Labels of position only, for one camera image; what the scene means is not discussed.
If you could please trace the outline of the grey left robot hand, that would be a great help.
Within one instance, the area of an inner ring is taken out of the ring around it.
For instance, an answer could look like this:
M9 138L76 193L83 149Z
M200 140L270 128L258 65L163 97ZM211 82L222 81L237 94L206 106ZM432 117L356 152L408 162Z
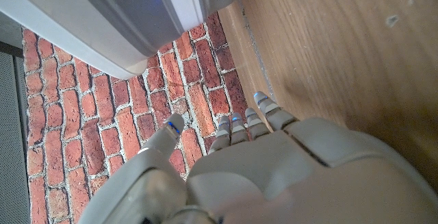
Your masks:
M170 156L173 114L100 187L81 223L436 223L437 194L381 140L321 118L300 121L262 92L220 119L186 178Z

